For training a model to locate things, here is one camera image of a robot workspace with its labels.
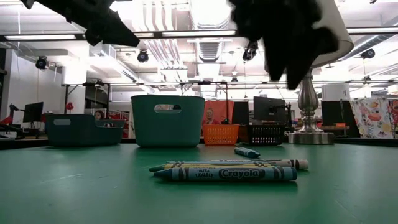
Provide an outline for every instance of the ceiling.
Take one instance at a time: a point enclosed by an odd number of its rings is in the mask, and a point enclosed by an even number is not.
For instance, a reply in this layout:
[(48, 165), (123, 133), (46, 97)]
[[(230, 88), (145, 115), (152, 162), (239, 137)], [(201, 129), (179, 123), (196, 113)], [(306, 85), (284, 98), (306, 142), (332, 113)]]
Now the ceiling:
[[(167, 29), (167, 25), (172, 25), (174, 30), (192, 30), (195, 26), (192, 24), (191, 9), (192, 1), (207, 2), (209, 6), (200, 11), (203, 21), (209, 19), (208, 15), (222, 14), (222, 10), (228, 10), (226, 7), (226, 0), (169, 0), (169, 1), (122, 1), (116, 2), (111, 7), (112, 10), (118, 11), (121, 19), (128, 28), (132, 31), (155, 31)], [(156, 23), (157, 5), (160, 3), (162, 8), (160, 28)], [(168, 4), (170, 3), (171, 17), (167, 17)], [(375, 4), (369, 4), (366, 0), (336, 0), (336, 4), (340, 14), (344, 20), (346, 27), (382, 27), (382, 26), (396, 26), (398, 25), (398, 0), (378, 0)], [(152, 25), (142, 25), (139, 21), (148, 19), (148, 14), (152, 13)], [(235, 29), (235, 24), (229, 21), (224, 29)], [(84, 33), (85, 29), (78, 24), (69, 24), (59, 14), (47, 9), (46, 7), (35, 3), (32, 10), (27, 10), (19, 0), (0, 0), (0, 35), (17, 35), (17, 34), (60, 34), (60, 33)], [(373, 35), (358, 36), (352, 35), (351, 39), (355, 47), (359, 47), (364, 41), (371, 39)], [(236, 76), (239, 81), (256, 82), (268, 81), (267, 72), (264, 70), (264, 48), (262, 44), (259, 45), (257, 55), (250, 61), (244, 63), (242, 54), (247, 44), (247, 40), (240, 37), (224, 38), (222, 47), (218, 54), (216, 64), (206, 64), (202, 66), (203, 61), (198, 58), (197, 44), (192, 43), (192, 39), (176, 39), (175, 43), (178, 46), (181, 65), (180, 81), (196, 81), (201, 79), (209, 79), (213, 81), (230, 81), (233, 76)], [(163, 40), (159, 41), (161, 47), (164, 47), (167, 56), (170, 56), (169, 45)], [(80, 55), (81, 45), (84, 42), (69, 41), (69, 42), (23, 42), (20, 48), (33, 49), (67, 49), (74, 55)], [(114, 69), (113, 63), (121, 62), (123, 66), (134, 72), (140, 82), (175, 82), (174, 70), (161, 70), (160, 62), (156, 60), (155, 55), (147, 48), (147, 43), (141, 41), (139, 46), (126, 47), (120, 45), (113, 46), (116, 51), (116, 60), (102, 57), (95, 57), (90, 54), (88, 78), (101, 78), (104, 81), (112, 82), (129, 82), (129, 80), (122, 79), (122, 75), (118, 70)], [(140, 63), (137, 56), (140, 49), (148, 49), (149, 60), (145, 63)], [(346, 81), (346, 80), (362, 80), (363, 77), (370, 75), (372, 80), (391, 80), (398, 78), (398, 36), (394, 35), (384, 42), (381, 42), (372, 47), (376, 52), (376, 56), (372, 59), (365, 59), (359, 57), (351, 57), (333, 63), (332, 68), (316, 68), (313, 71), (314, 80), (316, 81)], [(203, 75), (202, 68), (206, 68), (210, 77)], [(315, 84), (317, 92), (323, 84)], [(385, 93), (389, 85), (374, 84), (351, 84), (352, 94), (356, 97), (362, 97), (364, 94), (360, 90), (373, 91), (378, 93)], [(287, 91), (283, 89), (284, 84), (280, 85), (235, 85), (229, 86), (229, 97), (234, 99), (242, 99), (245, 95), (249, 98), (259, 94), (268, 94), (269, 97), (297, 99), (296, 91)], [(221, 87), (214, 87), (210, 90), (205, 90), (199, 86), (192, 86), (189, 89), (191, 94), (202, 95), (206, 91), (212, 92), (207, 94), (208, 98), (222, 98), (224, 92), (219, 89)], [(141, 92), (142, 89), (138, 87), (119, 86), (114, 87), (113, 91), (120, 92)], [(180, 94), (180, 90), (174, 86), (160, 87), (160, 92), (172, 92)]]

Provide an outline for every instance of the desk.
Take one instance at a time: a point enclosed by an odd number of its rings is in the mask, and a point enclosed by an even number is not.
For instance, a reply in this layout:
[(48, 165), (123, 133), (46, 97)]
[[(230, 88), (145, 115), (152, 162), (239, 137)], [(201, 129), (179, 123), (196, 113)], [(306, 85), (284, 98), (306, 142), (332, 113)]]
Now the desk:
[(0, 151), (0, 223), (395, 223), (398, 149), (255, 147), (264, 159), (308, 159), (295, 182), (163, 182), (168, 160), (241, 159), (233, 147), (135, 144)]

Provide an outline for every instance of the silver lamp base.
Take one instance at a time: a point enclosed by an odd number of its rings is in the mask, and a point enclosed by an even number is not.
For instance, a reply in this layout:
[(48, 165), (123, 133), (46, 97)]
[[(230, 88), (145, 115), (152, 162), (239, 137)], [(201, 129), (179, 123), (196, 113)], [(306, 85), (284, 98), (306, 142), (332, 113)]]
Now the silver lamp base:
[(333, 133), (289, 133), (291, 144), (333, 144), (334, 138)]

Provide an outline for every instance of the lamp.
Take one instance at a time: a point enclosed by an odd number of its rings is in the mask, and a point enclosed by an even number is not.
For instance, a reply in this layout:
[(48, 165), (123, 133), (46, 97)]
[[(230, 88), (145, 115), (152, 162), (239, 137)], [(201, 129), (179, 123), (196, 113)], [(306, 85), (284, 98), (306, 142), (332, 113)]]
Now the lamp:
[[(354, 48), (354, 43), (349, 37), (335, 2), (317, 0), (317, 3), (322, 10), (323, 17), (314, 27), (328, 27), (337, 36), (339, 49), (330, 54), (319, 55), (313, 62), (312, 68), (333, 63)], [(303, 127), (295, 133), (289, 133), (289, 143), (333, 144), (333, 133), (325, 133), (317, 127), (314, 115), (318, 106), (318, 96), (312, 85), (312, 69), (310, 69), (301, 82), (300, 93), (298, 94), (298, 107), (302, 110)]]

